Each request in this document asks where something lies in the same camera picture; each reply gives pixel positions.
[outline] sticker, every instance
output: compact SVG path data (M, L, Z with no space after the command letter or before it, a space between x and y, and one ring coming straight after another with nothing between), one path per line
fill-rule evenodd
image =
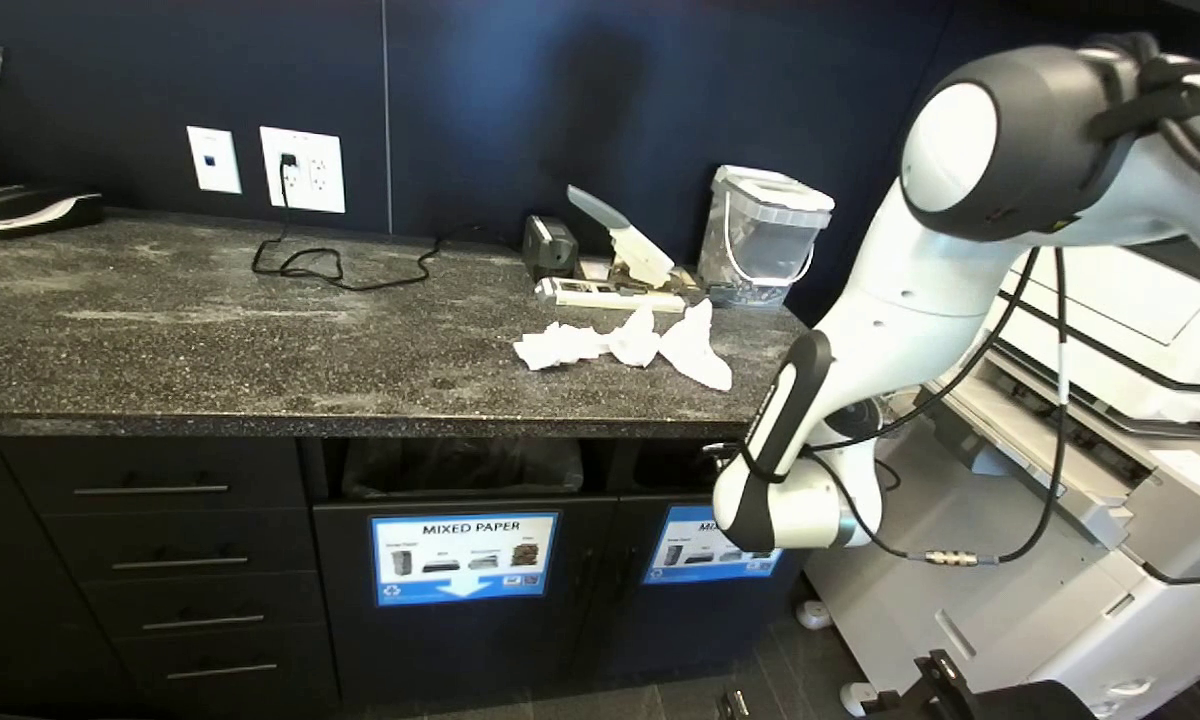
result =
M785 552L741 552L717 524L709 503L673 503L665 541L651 552L645 583L722 583L773 576Z
M544 595L555 512L374 521L378 605Z

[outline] dark countertop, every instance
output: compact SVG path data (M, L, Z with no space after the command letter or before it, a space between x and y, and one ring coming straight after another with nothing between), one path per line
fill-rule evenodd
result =
M665 359L530 372L526 333L610 333L626 312L552 309L521 257L471 250L397 292L261 282L265 236L110 222L0 241L0 435L722 435L753 420L801 333L790 312L717 312L728 398ZM346 250L356 282L407 278L420 253Z

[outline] cabinet drawer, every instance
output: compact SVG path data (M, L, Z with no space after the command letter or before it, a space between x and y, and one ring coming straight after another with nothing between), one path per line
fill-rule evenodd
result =
M302 510L293 439L0 439L40 512Z
M122 645L146 703L172 718L324 718L333 655L324 634L199 634Z
M88 605L123 639L324 626L318 572L88 583Z
M81 579L314 569L304 512L48 517L48 528Z

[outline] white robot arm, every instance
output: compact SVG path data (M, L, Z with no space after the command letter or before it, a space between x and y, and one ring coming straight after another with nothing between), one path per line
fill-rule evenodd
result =
M1149 38L954 71L907 134L843 296L793 344L722 470L717 524L756 552L866 543L882 524L866 401L954 367L1030 250L1200 243L1196 71Z

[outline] electrical outlet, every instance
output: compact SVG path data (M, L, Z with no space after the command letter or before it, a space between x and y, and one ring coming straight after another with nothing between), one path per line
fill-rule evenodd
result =
M240 195L238 140L223 127L190 126L199 193Z
M274 209L347 214L337 136L261 127Z

